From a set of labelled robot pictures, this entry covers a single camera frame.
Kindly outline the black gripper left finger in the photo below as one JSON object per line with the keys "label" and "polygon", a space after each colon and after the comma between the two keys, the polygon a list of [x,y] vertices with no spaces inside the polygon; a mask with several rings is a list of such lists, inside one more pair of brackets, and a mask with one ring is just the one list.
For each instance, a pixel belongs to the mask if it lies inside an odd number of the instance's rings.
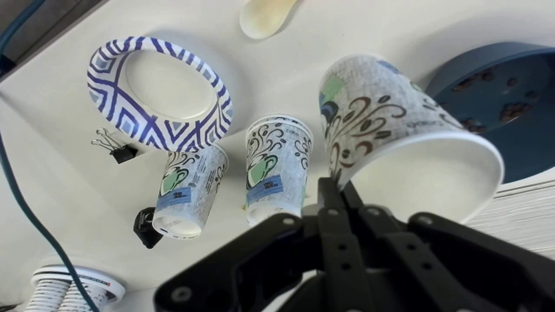
{"label": "black gripper left finger", "polygon": [[165,281],[155,312],[263,312],[308,271],[341,271],[353,236],[335,179],[318,183],[318,216],[278,214]]}

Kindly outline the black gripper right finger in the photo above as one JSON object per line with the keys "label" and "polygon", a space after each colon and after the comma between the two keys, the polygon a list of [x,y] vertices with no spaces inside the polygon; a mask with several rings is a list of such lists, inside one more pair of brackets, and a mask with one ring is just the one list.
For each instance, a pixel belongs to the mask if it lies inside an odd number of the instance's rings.
{"label": "black gripper right finger", "polygon": [[346,202],[372,276],[410,312],[555,312],[554,261],[429,212],[401,223],[353,184]]}

